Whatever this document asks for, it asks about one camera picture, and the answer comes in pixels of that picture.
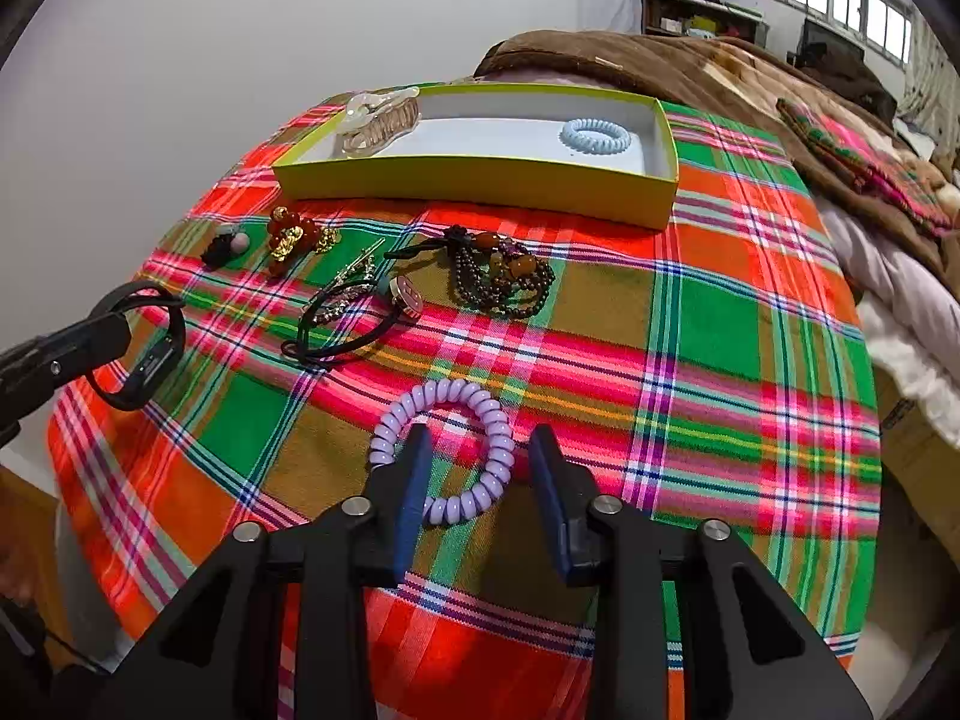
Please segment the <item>black fitness band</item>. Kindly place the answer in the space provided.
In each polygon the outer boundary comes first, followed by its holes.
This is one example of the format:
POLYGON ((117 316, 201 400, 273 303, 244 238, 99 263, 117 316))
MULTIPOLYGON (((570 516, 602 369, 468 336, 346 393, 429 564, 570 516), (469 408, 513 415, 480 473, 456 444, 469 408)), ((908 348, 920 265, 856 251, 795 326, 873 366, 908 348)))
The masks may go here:
POLYGON ((109 291, 90 319, 122 319, 127 348, 110 361, 121 361, 124 380, 107 387, 99 372, 88 372, 98 397, 119 411, 137 411, 151 400, 181 362, 185 349, 184 301, 153 280, 135 280, 109 291))

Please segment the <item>red gold bead ornament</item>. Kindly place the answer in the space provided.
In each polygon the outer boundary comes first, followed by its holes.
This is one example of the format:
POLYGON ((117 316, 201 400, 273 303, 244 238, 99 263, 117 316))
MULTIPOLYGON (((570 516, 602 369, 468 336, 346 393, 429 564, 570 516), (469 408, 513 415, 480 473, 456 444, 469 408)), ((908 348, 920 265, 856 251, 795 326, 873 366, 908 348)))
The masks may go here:
POLYGON ((335 227, 290 210, 275 206, 267 223, 268 275, 285 277, 291 266, 309 254, 325 254, 340 242, 335 227))

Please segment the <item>colourful plaid tablecloth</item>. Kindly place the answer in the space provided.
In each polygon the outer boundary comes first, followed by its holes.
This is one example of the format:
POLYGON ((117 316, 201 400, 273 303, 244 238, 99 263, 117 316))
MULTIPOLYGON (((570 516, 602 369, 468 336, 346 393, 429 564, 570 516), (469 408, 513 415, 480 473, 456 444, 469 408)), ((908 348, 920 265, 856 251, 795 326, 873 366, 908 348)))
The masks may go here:
POLYGON ((185 304, 185 355, 153 401, 121 413, 86 382, 55 400, 53 471, 122 629, 148 628, 241 520, 290 527, 356 493, 387 406, 451 376, 498 398, 516 440, 551 426, 604 493, 661 522, 731 523, 850 660, 880 514, 874 378, 850 288, 776 138, 669 106, 679 192, 659 232, 462 203, 314 202, 340 242, 270 281, 272 167, 332 114, 306 110, 247 153, 143 262, 185 304), (281 355, 306 301, 366 245, 453 224, 550 263, 534 319, 460 307, 444 265, 423 257, 409 268, 418 322, 330 371, 281 355))

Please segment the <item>silver rhinestone hair pin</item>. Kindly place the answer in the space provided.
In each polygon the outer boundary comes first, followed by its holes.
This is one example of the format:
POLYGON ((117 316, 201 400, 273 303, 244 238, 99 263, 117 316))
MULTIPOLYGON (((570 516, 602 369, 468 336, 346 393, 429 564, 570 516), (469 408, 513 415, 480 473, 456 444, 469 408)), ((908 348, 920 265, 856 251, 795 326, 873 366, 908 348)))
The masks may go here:
POLYGON ((335 286, 340 286, 353 281, 368 281, 376 273, 376 254, 384 245, 386 239, 376 239, 366 249, 361 250, 358 255, 340 270, 334 278, 335 286))

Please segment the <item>green shallow cardboard box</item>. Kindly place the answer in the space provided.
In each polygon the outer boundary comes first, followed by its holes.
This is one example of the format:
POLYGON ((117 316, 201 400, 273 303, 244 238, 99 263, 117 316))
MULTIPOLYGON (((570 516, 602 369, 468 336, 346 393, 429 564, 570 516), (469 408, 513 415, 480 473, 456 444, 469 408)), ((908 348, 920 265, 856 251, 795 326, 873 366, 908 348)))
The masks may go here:
POLYGON ((286 197, 481 203, 667 226, 679 153, 656 99, 550 83, 419 88, 418 127, 354 158, 337 143, 350 96, 275 161, 286 197))

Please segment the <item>translucent beige hair claw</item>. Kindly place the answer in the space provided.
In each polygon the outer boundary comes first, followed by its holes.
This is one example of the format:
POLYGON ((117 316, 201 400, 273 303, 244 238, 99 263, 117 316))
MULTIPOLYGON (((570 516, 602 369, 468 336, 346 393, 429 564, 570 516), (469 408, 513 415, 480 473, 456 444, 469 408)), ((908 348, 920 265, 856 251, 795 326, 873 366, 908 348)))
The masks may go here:
POLYGON ((355 94, 337 127, 338 149, 348 158, 371 156, 413 132, 420 119, 418 86, 355 94))

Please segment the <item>brown fleece blanket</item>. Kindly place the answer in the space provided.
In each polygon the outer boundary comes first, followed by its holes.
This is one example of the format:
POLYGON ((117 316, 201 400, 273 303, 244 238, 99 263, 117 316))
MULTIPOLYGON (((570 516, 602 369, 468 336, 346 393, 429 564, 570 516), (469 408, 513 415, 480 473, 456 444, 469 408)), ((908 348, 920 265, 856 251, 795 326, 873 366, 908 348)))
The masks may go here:
POLYGON ((914 165, 916 154, 889 124, 800 73, 766 50, 734 37, 647 37, 613 31, 521 32, 494 44, 473 71, 491 78, 508 71, 579 76, 588 82, 716 114, 775 135, 805 185, 884 234, 925 266, 950 294, 958 293, 958 227, 937 231, 928 216, 854 187, 825 164, 784 120, 779 101, 810 109, 839 136, 867 148, 882 171, 898 166, 918 181, 921 199, 939 205, 914 165))

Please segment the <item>folded plaid cloth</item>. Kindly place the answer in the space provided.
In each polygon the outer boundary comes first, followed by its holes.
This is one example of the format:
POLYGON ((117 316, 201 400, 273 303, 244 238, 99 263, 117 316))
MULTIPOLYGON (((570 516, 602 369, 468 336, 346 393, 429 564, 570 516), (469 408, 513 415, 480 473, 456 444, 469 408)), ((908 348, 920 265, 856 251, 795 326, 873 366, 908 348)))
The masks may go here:
POLYGON ((779 98, 776 109, 805 146, 851 190, 903 211, 928 238, 942 239, 957 231, 958 190, 929 161, 871 145, 805 104, 779 98))

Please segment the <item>dark wooden shelf unit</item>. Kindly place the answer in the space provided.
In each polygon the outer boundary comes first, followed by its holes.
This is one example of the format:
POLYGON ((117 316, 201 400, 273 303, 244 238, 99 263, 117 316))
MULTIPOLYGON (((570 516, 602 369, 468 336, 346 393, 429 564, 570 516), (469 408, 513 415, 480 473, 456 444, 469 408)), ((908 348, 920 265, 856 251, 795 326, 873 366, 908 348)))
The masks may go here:
POLYGON ((640 15, 649 36, 729 36, 765 47, 770 29, 758 11, 709 0, 640 0, 640 15))

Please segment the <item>dark jacket on chair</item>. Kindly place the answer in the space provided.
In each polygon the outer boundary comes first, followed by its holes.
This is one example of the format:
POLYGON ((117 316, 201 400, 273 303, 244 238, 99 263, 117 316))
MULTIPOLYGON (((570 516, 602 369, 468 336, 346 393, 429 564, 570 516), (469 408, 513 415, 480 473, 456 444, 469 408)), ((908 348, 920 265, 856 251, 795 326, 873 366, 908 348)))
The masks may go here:
POLYGON ((820 21, 804 21, 794 52, 794 67, 884 124, 893 124, 895 98, 867 67, 864 50, 820 21))

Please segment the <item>floral curtain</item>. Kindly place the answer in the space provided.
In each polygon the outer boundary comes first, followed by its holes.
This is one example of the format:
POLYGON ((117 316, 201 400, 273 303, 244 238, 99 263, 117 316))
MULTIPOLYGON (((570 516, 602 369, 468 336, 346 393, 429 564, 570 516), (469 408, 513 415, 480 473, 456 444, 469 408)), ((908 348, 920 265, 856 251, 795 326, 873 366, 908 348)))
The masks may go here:
POLYGON ((911 20, 910 58, 898 115, 931 137, 934 153, 951 163, 958 153, 958 85, 957 68, 917 11, 911 20))

